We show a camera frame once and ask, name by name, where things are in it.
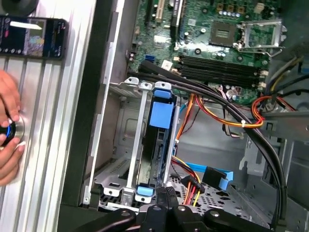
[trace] screw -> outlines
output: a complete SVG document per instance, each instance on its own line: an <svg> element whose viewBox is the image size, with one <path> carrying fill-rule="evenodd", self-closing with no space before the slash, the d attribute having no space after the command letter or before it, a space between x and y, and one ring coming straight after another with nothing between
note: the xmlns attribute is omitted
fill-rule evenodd
<svg viewBox="0 0 309 232"><path fill-rule="evenodd" d="M185 207L184 206L178 206L178 210L185 211Z"/></svg>
<svg viewBox="0 0 309 232"><path fill-rule="evenodd" d="M211 215L214 217L218 217L220 214L217 211L211 211Z"/></svg>
<svg viewBox="0 0 309 232"><path fill-rule="evenodd" d="M123 213L121 214L121 216L127 217L127 216L130 216L130 213L128 213L128 212L123 212Z"/></svg>

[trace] ram slot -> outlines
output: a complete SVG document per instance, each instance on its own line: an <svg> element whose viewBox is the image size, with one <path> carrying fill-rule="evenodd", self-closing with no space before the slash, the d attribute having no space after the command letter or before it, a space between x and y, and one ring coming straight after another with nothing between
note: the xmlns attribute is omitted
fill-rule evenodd
<svg viewBox="0 0 309 232"><path fill-rule="evenodd" d="M195 57L184 56L181 58L181 62L183 66L195 67L195 68L201 68L201 69L207 69L207 70L225 70L226 72L229 72L229 73L233 72L233 73L253 75L253 76L257 76L259 73L259 69L256 67L226 63L226 62L216 61L216 60L195 58Z"/></svg>
<svg viewBox="0 0 309 232"><path fill-rule="evenodd" d="M240 86L245 88L255 88L258 85L258 78L249 76L239 76L220 71L210 71L195 68L182 67L182 76L206 83L221 85Z"/></svg>
<svg viewBox="0 0 309 232"><path fill-rule="evenodd" d="M156 15L155 15L155 21L157 23L162 23L164 6L165 6L165 0L159 0L158 9L157 9Z"/></svg>

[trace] fingernail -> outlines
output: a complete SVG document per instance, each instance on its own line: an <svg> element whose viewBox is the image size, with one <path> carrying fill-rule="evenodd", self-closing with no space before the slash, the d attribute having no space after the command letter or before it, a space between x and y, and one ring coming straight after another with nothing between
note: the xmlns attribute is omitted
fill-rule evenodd
<svg viewBox="0 0 309 232"><path fill-rule="evenodd" d="M0 134L0 141L4 141L6 139L5 134Z"/></svg>
<svg viewBox="0 0 309 232"><path fill-rule="evenodd" d="M25 150L25 145L19 146L18 151L24 151Z"/></svg>
<svg viewBox="0 0 309 232"><path fill-rule="evenodd" d="M14 122L17 122L19 120L19 116L18 115L15 115L14 117L13 117L13 121Z"/></svg>
<svg viewBox="0 0 309 232"><path fill-rule="evenodd" d="M19 143L19 141L20 141L20 139L19 139L19 138L13 138L13 143L18 144L18 143Z"/></svg>
<svg viewBox="0 0 309 232"><path fill-rule="evenodd" d="M10 124L9 124L9 122L8 121L4 121L4 122L2 122L2 127L8 127Z"/></svg>

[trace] expansion slot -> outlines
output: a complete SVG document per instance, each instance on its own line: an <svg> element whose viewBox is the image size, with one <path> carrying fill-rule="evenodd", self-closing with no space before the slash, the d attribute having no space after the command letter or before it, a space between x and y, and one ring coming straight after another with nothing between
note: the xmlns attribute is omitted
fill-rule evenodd
<svg viewBox="0 0 309 232"><path fill-rule="evenodd" d="M259 70L255 67L184 56L179 67L181 75L206 83L255 88Z"/></svg>
<svg viewBox="0 0 309 232"><path fill-rule="evenodd" d="M182 8L183 8L183 0L175 0L172 19L170 22L170 36L173 40L177 40L178 38L178 30L179 30Z"/></svg>
<svg viewBox="0 0 309 232"><path fill-rule="evenodd" d="M164 5L165 5L165 0L159 0L158 9L155 15L155 21L157 23L162 23Z"/></svg>
<svg viewBox="0 0 309 232"><path fill-rule="evenodd" d="M149 26L149 22L151 20L152 10L153 10L154 0L148 0L147 9L145 15L145 26Z"/></svg>

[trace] black knob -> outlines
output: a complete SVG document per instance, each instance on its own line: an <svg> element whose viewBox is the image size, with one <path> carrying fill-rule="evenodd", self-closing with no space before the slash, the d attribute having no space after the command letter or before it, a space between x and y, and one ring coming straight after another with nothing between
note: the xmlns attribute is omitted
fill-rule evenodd
<svg viewBox="0 0 309 232"><path fill-rule="evenodd" d="M13 122L9 127L0 127L0 134L5 134L6 140L2 146L6 146L14 137L16 133L16 124Z"/></svg>

